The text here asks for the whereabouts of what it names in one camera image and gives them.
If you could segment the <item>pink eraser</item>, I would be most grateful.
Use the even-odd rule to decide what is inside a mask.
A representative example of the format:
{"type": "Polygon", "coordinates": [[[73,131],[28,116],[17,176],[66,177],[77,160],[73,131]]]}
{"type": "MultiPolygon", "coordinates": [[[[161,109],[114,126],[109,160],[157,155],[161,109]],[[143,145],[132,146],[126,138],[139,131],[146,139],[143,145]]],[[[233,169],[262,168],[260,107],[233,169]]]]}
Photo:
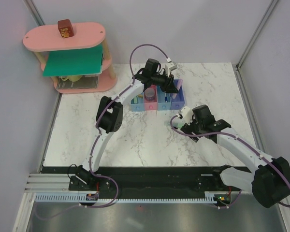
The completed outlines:
{"type": "Polygon", "coordinates": [[[182,79],[178,79],[176,82],[176,89],[178,90],[177,93],[173,93],[172,98],[175,99],[180,91],[180,88],[182,86],[183,80],[182,79]]]}

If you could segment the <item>clear blue round box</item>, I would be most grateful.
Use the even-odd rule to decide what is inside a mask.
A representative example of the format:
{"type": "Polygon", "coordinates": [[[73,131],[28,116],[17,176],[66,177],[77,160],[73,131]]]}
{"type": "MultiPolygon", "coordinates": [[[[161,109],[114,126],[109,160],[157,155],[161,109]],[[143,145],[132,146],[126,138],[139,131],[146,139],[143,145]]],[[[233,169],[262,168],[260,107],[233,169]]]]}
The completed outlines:
{"type": "Polygon", "coordinates": [[[148,88],[144,91],[145,100],[148,102],[152,102],[156,99],[156,92],[154,88],[148,88]]]}

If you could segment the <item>sky blue drawer bin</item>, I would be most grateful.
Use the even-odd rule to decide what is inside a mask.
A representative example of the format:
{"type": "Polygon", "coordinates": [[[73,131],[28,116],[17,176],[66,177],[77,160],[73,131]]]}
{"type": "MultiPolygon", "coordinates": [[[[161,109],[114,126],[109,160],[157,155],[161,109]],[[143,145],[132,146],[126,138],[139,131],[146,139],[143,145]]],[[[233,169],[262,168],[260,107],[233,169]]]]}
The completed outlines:
{"type": "Polygon", "coordinates": [[[159,111],[165,111],[170,110],[171,108],[171,95],[167,93],[168,102],[164,101],[165,93],[160,89],[160,87],[157,87],[157,96],[158,96],[158,110],[159,111]]]}

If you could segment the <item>pink drawer bin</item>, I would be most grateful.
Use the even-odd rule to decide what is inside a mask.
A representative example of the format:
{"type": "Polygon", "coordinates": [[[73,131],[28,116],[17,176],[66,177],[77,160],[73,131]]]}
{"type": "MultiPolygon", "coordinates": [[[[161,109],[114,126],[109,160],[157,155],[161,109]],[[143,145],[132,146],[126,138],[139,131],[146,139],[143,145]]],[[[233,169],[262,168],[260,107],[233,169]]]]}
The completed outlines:
{"type": "Polygon", "coordinates": [[[156,92],[156,99],[154,101],[146,101],[144,98],[144,104],[145,104],[145,111],[151,111],[151,110],[157,110],[158,109],[158,100],[157,100],[157,88],[156,86],[152,85],[149,88],[154,88],[156,92]]]}

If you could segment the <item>light blue drawer bin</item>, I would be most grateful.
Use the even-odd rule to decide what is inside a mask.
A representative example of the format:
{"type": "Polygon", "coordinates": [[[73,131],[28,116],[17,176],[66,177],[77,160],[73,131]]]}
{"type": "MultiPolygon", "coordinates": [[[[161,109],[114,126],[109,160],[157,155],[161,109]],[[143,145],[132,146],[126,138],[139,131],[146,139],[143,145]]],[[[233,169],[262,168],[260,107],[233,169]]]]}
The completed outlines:
{"type": "Polygon", "coordinates": [[[132,99],[130,102],[130,109],[133,112],[142,112],[145,110],[144,98],[139,98],[138,95],[136,97],[138,98],[138,103],[134,104],[132,99]]]}

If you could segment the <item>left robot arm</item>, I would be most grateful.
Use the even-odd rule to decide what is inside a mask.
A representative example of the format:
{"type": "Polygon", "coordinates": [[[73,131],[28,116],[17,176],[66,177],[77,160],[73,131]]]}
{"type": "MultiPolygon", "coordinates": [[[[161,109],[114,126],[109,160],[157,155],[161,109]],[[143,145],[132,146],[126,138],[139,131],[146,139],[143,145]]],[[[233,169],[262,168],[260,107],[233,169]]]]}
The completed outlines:
{"type": "Polygon", "coordinates": [[[96,175],[95,172],[100,167],[102,155],[110,138],[122,125],[123,109],[126,104],[151,86],[160,87],[164,93],[178,93],[172,74],[177,65],[168,58],[163,73],[159,72],[159,67],[160,63],[157,60],[148,59],[145,67],[132,75],[132,80],[120,93],[112,97],[102,97],[96,115],[98,133],[89,156],[82,165],[76,167],[75,175],[70,177],[70,191],[91,191],[96,188],[102,176],[96,175]]]}

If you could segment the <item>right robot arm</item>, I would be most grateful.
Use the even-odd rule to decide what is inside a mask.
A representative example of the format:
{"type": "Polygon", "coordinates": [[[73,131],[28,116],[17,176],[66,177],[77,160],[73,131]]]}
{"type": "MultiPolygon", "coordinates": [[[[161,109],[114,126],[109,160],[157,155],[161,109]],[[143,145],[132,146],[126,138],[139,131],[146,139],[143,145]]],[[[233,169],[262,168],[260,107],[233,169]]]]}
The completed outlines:
{"type": "Polygon", "coordinates": [[[237,157],[248,172],[223,166],[212,177],[212,186],[223,190],[227,186],[251,193],[265,208],[279,203],[290,196],[290,165],[283,157],[273,158],[243,139],[225,120],[216,120],[207,105],[190,109],[185,106],[179,111],[185,121],[181,127],[183,135],[195,142],[205,137],[227,149],[237,157]]]}

